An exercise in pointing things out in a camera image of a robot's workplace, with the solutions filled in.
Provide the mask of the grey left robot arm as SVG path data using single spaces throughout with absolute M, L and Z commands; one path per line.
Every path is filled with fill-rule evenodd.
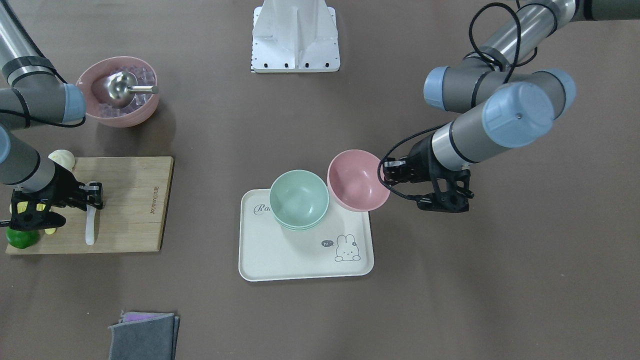
M 577 87 L 564 70 L 517 75 L 537 55 L 539 44 L 571 22 L 638 19 L 637 0 L 531 0 L 500 7 L 510 21 L 478 45 L 458 66 L 432 69 L 423 85 L 425 102 L 458 117 L 426 129 L 408 155 L 390 153 L 378 164 L 378 180 L 423 211 L 469 210 L 470 166 L 521 148 L 545 135 L 573 104 Z

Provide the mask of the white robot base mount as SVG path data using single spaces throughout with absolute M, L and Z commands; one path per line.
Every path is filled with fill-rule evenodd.
M 253 10 L 254 73 L 331 73 L 341 68 L 336 10 L 324 0 L 265 0 Z

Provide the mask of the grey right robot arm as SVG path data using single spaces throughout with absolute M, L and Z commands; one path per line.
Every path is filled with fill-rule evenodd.
M 102 184 L 77 181 L 70 170 L 16 137 L 14 130 L 81 126 L 86 120 L 85 98 L 59 75 L 6 0 L 1 2 L 0 20 L 1 75 L 7 82 L 0 91 L 0 177 L 2 184 L 13 187 L 11 218 L 1 226 L 16 231 L 60 228 L 66 219 L 51 208 L 102 210 Z

